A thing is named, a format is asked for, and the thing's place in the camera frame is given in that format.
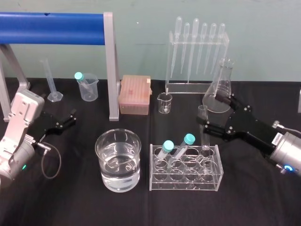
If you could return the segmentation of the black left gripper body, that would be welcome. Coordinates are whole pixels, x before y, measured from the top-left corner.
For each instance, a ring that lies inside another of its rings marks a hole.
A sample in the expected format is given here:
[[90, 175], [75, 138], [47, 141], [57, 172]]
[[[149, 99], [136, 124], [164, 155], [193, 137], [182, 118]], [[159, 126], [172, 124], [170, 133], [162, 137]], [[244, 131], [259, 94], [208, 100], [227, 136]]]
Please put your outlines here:
[[42, 141], [46, 136], [60, 135], [59, 126], [58, 119], [47, 112], [42, 112], [41, 116], [35, 119], [29, 126], [25, 135], [25, 141], [37, 143]]

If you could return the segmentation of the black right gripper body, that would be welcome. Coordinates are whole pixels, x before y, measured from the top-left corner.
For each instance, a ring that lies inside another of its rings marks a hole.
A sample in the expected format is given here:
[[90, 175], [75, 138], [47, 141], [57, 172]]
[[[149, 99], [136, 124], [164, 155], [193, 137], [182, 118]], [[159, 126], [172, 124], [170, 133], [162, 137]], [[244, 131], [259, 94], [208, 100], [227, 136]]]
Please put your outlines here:
[[257, 148], [265, 157], [270, 157], [276, 149], [277, 137], [284, 135], [279, 129], [262, 122], [247, 106], [231, 107], [233, 112], [225, 124], [225, 141], [241, 139]]

